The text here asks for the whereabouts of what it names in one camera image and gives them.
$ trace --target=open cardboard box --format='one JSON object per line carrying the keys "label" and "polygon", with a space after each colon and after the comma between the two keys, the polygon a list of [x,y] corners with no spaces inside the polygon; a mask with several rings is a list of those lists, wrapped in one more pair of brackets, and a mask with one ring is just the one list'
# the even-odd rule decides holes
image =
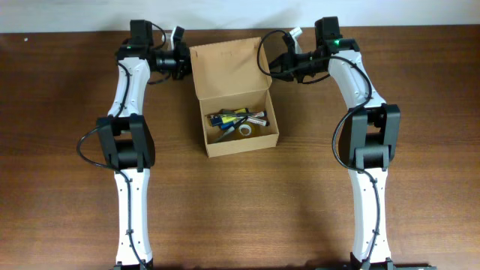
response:
{"label": "open cardboard box", "polygon": [[[269,92],[272,78],[257,66],[259,44],[260,38],[257,37],[190,48],[193,81],[210,158],[277,145],[279,132]],[[269,70],[263,48],[260,64]],[[258,126],[260,135],[256,137],[213,143],[224,131],[212,127],[206,116],[222,109],[241,108],[248,108],[251,112],[266,110],[270,125]]]}

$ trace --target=wire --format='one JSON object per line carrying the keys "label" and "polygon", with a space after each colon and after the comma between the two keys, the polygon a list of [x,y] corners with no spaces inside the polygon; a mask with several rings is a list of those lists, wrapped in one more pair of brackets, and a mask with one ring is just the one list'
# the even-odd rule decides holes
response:
{"label": "wire", "polygon": [[[123,64],[117,62],[117,65],[119,67],[123,68],[123,70],[125,71],[125,76],[127,76],[127,86],[125,86],[125,93],[124,93],[123,99],[120,103],[120,109],[118,110],[117,114],[114,116],[114,119],[117,119],[122,114],[122,111],[125,108],[125,102],[127,100],[128,89],[130,88],[130,76],[131,76],[131,74],[128,72],[128,69]],[[119,175],[121,175],[124,178],[125,183],[127,183],[127,196],[128,196],[128,198],[127,198],[127,216],[128,216],[127,234],[128,234],[128,238],[130,240],[130,246],[132,247],[133,254],[135,254],[135,257],[138,260],[138,263],[144,269],[147,269],[146,264],[140,259],[139,255],[137,253],[137,249],[135,248],[135,245],[134,245],[134,240],[132,239],[132,233],[134,231],[132,230],[132,225],[131,225],[131,220],[132,220],[132,217],[131,217],[131,186],[130,186],[131,180],[120,169],[117,169],[117,168],[115,168],[114,166],[111,166],[111,165],[95,162],[95,161],[87,158],[82,153],[82,150],[81,150],[83,142],[87,138],[89,138],[92,134],[98,132],[101,128],[103,128],[105,126],[106,126],[106,124],[99,125],[99,126],[95,127],[94,129],[90,130],[89,132],[87,132],[87,134],[83,135],[82,138],[80,138],[78,143],[76,144],[76,153],[87,163],[95,165],[96,167],[112,170],[112,171],[114,171],[115,173],[118,173]]]}
{"label": "wire", "polygon": [[[377,189],[377,180],[366,170],[366,169],[359,169],[359,168],[355,168],[353,166],[348,166],[346,165],[341,159],[340,159],[340,156],[338,155],[337,153],[337,137],[338,137],[338,133],[340,131],[340,129],[344,126],[344,123],[345,121],[351,116],[353,115],[354,113],[357,113],[359,110],[361,110],[362,108],[365,107],[365,105],[370,101],[371,97],[372,97],[372,93],[373,93],[373,89],[372,89],[372,84],[370,82],[370,80],[368,79],[367,75],[365,74],[365,72],[363,72],[363,70],[361,70],[357,64],[351,62],[349,59],[346,59],[346,58],[343,58],[343,57],[340,57],[340,56],[335,56],[335,55],[330,55],[330,56],[326,56],[326,57],[321,57],[321,58],[315,58],[311,61],[308,61],[308,62],[305,62],[304,64],[299,64],[298,66],[296,67],[293,67],[289,70],[285,70],[283,72],[271,72],[271,73],[268,73],[266,71],[264,71],[262,69],[262,66],[260,65],[260,49],[262,48],[262,45],[263,43],[265,42],[266,38],[268,38],[270,35],[276,33],[276,32],[282,32],[284,33],[285,35],[289,35],[288,33],[286,33],[284,30],[274,30],[274,31],[270,31],[269,33],[267,33],[263,38],[262,40],[260,41],[260,44],[259,44],[259,47],[258,47],[258,50],[256,52],[256,64],[258,65],[258,68],[260,69],[260,71],[262,71],[262,73],[264,73],[265,75],[267,76],[270,76],[270,77],[280,77],[280,76],[283,76],[283,75],[287,75],[287,74],[290,74],[292,73],[293,71],[296,71],[300,68],[306,68],[307,66],[315,63],[315,62],[321,62],[321,61],[325,61],[325,60],[330,60],[330,59],[338,59],[338,60],[341,60],[341,61],[344,61],[346,62],[347,64],[349,64],[352,68],[354,68],[362,77],[363,79],[365,80],[365,82],[367,82],[367,86],[368,86],[368,94],[367,94],[367,97],[365,99],[364,102],[360,103],[359,105],[355,106],[353,109],[349,110],[343,117],[342,119],[338,122],[337,124],[337,127],[335,128],[334,130],[334,133],[333,133],[333,137],[331,139],[331,150],[333,151],[333,154],[335,156],[335,159],[337,160],[337,162],[344,168],[348,169],[348,170],[354,170],[358,173],[364,173],[366,176],[368,176],[368,178],[370,179],[370,183],[372,183],[372,187],[373,187],[373,191],[375,193],[375,200],[376,200],[376,223],[375,223],[375,230],[373,231],[373,238],[372,238],[372,242],[371,242],[371,246],[370,246],[370,250],[368,252],[368,255],[367,255],[367,258],[365,260],[366,262],[366,265],[370,265],[370,260],[371,260],[371,256],[372,256],[372,253],[374,252],[374,247],[375,247],[375,243],[377,241],[377,236],[379,235],[379,231],[380,231],[380,196],[378,194],[378,189]],[[325,75],[319,79],[315,79],[315,80],[312,80],[310,82],[303,82],[304,84],[311,84],[311,83],[318,83],[319,81],[321,80],[324,80],[326,78],[328,78],[330,76],[330,74],[328,75]]]}
{"label": "wire", "polygon": [[151,23],[153,26],[155,26],[156,28],[158,28],[158,30],[160,30],[160,32],[162,32],[162,35],[163,35],[163,43],[156,46],[154,49],[161,49],[164,47],[165,43],[167,42],[167,35],[165,34],[165,31],[158,25],[154,24],[153,22]]}
{"label": "wire", "polygon": [[156,85],[156,84],[159,84],[159,83],[165,83],[170,77],[172,76],[172,73],[169,72],[163,79],[159,79],[157,81],[154,81],[154,82],[147,82],[150,86],[153,86],[153,85]]}

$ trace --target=box lid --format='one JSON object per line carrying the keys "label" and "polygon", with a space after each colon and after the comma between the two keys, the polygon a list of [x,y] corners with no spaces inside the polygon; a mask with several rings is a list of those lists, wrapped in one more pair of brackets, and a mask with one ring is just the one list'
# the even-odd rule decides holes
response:
{"label": "box lid", "polygon": [[[190,48],[190,57],[199,100],[266,90],[272,78],[260,71],[257,50],[260,38],[213,43]],[[260,64],[269,72],[265,51]]]}

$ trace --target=wooden surface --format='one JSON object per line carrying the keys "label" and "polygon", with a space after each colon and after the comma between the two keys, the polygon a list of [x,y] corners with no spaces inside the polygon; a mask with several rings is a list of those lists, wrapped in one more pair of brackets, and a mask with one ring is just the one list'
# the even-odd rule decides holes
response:
{"label": "wooden surface", "polygon": [[[480,26],[343,28],[379,93],[402,111],[386,190],[397,263],[480,267]],[[189,45],[266,31],[186,31]],[[77,156],[104,116],[126,32],[0,35],[0,269],[108,269],[118,244],[113,174]],[[300,44],[314,48],[314,31]],[[272,60],[281,38],[267,42]],[[156,266],[302,266],[349,259],[347,171],[330,146],[345,105],[333,79],[275,80],[277,148],[208,159],[192,76],[149,86],[157,160],[148,187]],[[102,161],[96,138],[85,153]]]}

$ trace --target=tape roll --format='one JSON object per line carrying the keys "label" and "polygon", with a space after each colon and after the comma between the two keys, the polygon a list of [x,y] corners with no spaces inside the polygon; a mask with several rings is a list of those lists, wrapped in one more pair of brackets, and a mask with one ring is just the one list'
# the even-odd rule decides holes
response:
{"label": "tape roll", "polygon": [[250,134],[252,134],[252,128],[248,124],[241,124],[240,127],[238,127],[238,132],[245,137],[250,136]]}

